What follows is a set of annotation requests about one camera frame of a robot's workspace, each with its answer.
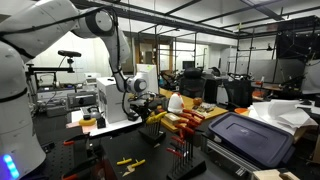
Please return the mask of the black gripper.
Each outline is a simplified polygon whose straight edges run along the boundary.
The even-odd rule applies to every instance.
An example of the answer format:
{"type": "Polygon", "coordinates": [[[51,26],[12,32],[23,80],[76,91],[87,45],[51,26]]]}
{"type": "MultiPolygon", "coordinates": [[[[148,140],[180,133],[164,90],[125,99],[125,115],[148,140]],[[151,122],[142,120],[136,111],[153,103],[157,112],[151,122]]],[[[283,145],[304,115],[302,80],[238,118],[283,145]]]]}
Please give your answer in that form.
{"type": "Polygon", "coordinates": [[[130,99],[130,108],[145,121],[151,112],[160,104],[159,100],[150,99],[130,99]]]}

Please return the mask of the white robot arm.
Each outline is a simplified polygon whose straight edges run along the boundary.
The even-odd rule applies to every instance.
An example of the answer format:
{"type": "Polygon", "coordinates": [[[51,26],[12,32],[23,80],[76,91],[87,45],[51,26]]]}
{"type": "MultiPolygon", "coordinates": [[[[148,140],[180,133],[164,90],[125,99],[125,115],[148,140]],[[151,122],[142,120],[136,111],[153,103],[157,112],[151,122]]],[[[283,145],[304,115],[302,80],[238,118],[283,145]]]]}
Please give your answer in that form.
{"type": "Polygon", "coordinates": [[[112,7],[79,9],[71,0],[38,0],[8,17],[0,23],[0,180],[18,180],[46,159],[28,98],[27,78],[39,69],[29,62],[68,32],[103,41],[119,91],[147,88],[142,76],[123,74],[121,64],[130,49],[112,7]]]}

